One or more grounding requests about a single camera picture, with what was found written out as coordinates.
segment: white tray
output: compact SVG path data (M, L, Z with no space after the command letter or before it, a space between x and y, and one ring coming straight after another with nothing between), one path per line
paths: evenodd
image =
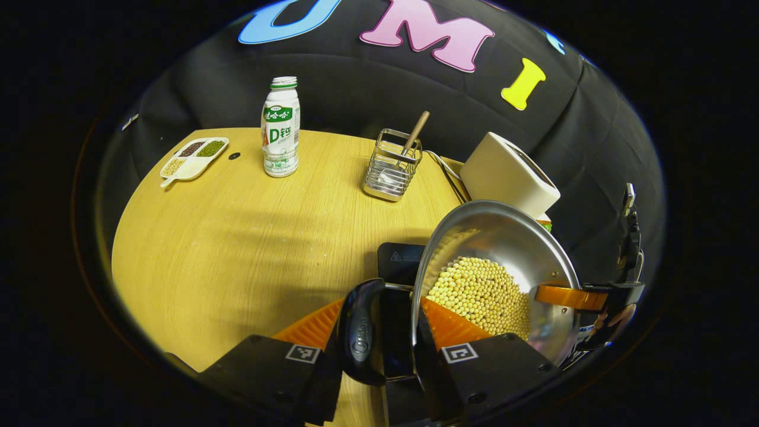
M197 154L205 148L206 145L208 145L211 141L221 141L224 143L221 148L219 148L212 156L210 157L199 157ZM202 142L203 145L198 147L192 154L185 157L180 157L179 155L182 154L182 151L184 151L185 148L191 146L192 144L195 144L197 142ZM160 175L163 178L167 179L182 179L182 180L189 180L189 179L195 179L198 175L203 173L204 170L206 170L206 167L211 163L215 158L217 158L224 149L226 149L227 145L229 145L229 138L224 137L211 137L211 138L198 138L193 139L192 141L186 143L182 148L177 150L176 153L174 153L174 156L172 156L171 159L167 160L166 163L161 168ZM171 175L166 175L165 170L169 163L171 163L173 160L179 159L184 160L184 163L182 163L181 166L179 166L179 169L174 171Z

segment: seeds in tray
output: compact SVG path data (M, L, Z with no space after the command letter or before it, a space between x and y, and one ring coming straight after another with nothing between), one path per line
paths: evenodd
M168 162L168 165L163 168L163 175L174 175L174 172L177 172L177 169L179 169L179 166L182 166L182 163L184 163L184 159L172 159L172 161Z
M211 157L224 145L224 141L211 141L198 152L198 157Z
M203 145L202 141L201 142L196 142L196 143L192 144L191 146L189 146L189 147L185 148L184 150L182 150L182 154L180 154L179 157L187 157L187 156L189 156L190 154L194 153L195 150L197 150L198 147L200 147L201 145Z
M530 300L498 263L458 257L444 267L428 299L452 310L492 335L530 333Z

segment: pink letter m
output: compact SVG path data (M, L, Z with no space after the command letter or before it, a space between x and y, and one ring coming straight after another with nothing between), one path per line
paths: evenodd
M406 24L408 39L415 52L421 52L442 39L446 44L433 50L432 56L443 64L461 71L473 72L474 57L487 37L496 34L488 27L468 17L460 17L439 23L430 3L424 0L390 0L392 4L379 20L374 30L361 33L366 43L380 46L400 46L398 36Z

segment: metal bowl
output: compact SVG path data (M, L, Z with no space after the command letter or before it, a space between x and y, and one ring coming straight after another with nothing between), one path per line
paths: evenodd
M522 292L530 294L528 343L555 365L566 359L580 315L561 305L535 301L542 283L580 289L575 269L559 243L532 217L497 201L478 200L452 210L424 249L411 304L411 344L417 345L420 301L457 257L485 258L506 267Z

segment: white toaster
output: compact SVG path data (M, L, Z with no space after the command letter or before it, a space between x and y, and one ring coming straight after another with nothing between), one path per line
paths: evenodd
M461 167L472 200L510 204L537 220L561 194L524 151L488 132Z

